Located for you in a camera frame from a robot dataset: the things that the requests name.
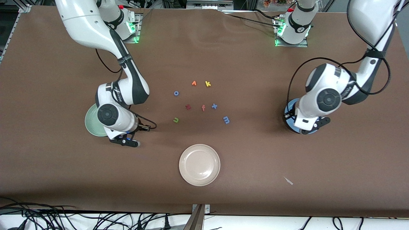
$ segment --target plate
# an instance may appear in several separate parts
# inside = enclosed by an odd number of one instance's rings
[[[103,124],[98,120],[97,113],[97,104],[93,104],[85,115],[85,127],[92,135],[97,137],[105,137],[106,132],[103,128]]]
[[[208,145],[192,145],[182,153],[179,160],[179,171],[183,179],[191,185],[208,185],[219,174],[219,155]]]

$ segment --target brown table surface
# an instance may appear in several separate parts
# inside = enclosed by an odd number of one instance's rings
[[[313,57],[354,61],[365,51],[345,14],[317,14],[313,23],[308,48],[275,47],[269,26],[216,10],[153,10],[140,43],[127,47],[151,89],[132,109],[158,128],[137,133],[142,146],[130,148],[84,126],[98,85],[118,75],[68,36],[55,7],[34,6],[0,65],[0,195],[82,210],[191,212],[192,203],[206,203],[218,214],[408,216],[409,62],[398,31],[387,54],[389,87],[343,104],[329,125],[304,136],[281,119],[295,69]],[[101,56],[118,68],[109,53]],[[321,63],[299,72],[291,98],[305,93]],[[382,66],[374,90],[386,73]],[[221,160],[204,187],[186,183],[178,169],[181,153],[198,143]]]

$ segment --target metal bracket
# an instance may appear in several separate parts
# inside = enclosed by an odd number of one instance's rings
[[[28,13],[31,10],[31,5],[23,2],[22,0],[13,0],[13,2],[18,6],[19,13]]]
[[[193,208],[193,213],[189,217],[183,230],[203,230],[203,221],[205,220],[205,210],[204,204],[196,205]]]
[[[9,43],[10,43],[10,40],[11,40],[11,36],[13,36],[14,30],[16,29],[16,26],[17,26],[18,20],[20,19],[20,16],[21,16],[21,13],[19,13],[17,15],[16,22],[14,23],[13,28],[11,29],[9,38],[7,39],[7,43],[4,46],[4,50],[3,50],[3,52],[1,53],[1,56],[0,56],[0,63],[3,61],[3,57],[6,54],[6,50],[7,50],[8,46],[9,46]]]
[[[129,44],[139,43],[139,37],[141,36],[143,17],[144,17],[144,14],[135,14],[135,16],[133,17],[134,19],[133,21],[136,22],[136,24],[133,25],[133,29],[135,29],[135,33],[132,34],[126,40],[124,40],[124,43],[129,43]]]
[[[192,212],[195,211],[197,205],[192,205]],[[204,213],[209,214],[210,213],[210,205],[204,205]]]

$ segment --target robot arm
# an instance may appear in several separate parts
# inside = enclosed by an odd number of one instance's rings
[[[98,119],[111,140],[133,132],[140,124],[125,106],[144,103],[149,96],[149,87],[121,37],[102,20],[94,0],[56,0],[56,5],[65,29],[74,41],[107,50],[118,59],[127,78],[98,87],[95,95]]]
[[[123,6],[119,8],[115,0],[94,0],[102,20],[111,29],[114,29],[122,40],[129,38],[135,33],[135,13]]]
[[[396,2],[396,0],[350,2],[352,24],[371,44],[379,41],[375,47],[382,55],[385,54],[393,35],[394,27],[390,27],[390,22],[393,20]],[[368,97],[356,84],[369,92],[382,60],[369,46],[365,55],[357,73],[349,74],[346,70],[331,64],[322,64],[311,72],[306,82],[307,93],[294,106],[294,125],[297,128],[304,131],[315,130],[316,121],[337,110],[341,102],[348,105],[357,104]]]
[[[284,14],[285,23],[277,35],[289,44],[298,44],[304,40],[310,29],[312,19],[318,12],[317,0],[298,0],[293,12]]]

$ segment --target metal frame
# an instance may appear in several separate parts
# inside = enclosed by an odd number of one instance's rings
[[[183,230],[202,230],[203,229],[203,221],[205,220],[206,205],[199,204],[193,208],[194,208],[194,211],[192,215],[190,216],[189,220],[187,221]]]
[[[13,2],[18,6],[19,13],[28,13],[31,10],[31,5],[35,5],[32,0],[13,0]]]
[[[7,47],[9,46],[9,43],[10,43],[10,40],[11,40],[11,36],[13,36],[14,30],[16,29],[16,26],[17,26],[18,20],[20,19],[20,16],[21,16],[21,13],[19,13],[19,14],[17,15],[16,22],[14,23],[13,28],[11,29],[9,38],[7,39],[7,43],[6,43],[6,45],[4,46],[3,52],[1,53],[0,64],[1,64],[1,62],[3,61],[4,54],[6,54]]]
[[[331,6],[334,4],[335,0],[329,0],[327,5],[322,9],[322,12],[328,12],[328,10],[331,8]]]
[[[136,24],[134,25],[135,27],[135,33],[132,34],[129,38],[124,40],[124,43],[139,43],[139,38],[141,36],[141,29],[142,29],[142,19],[144,17],[144,14],[137,14],[135,13],[135,22]]]
[[[187,0],[186,9],[234,10],[233,0]]]

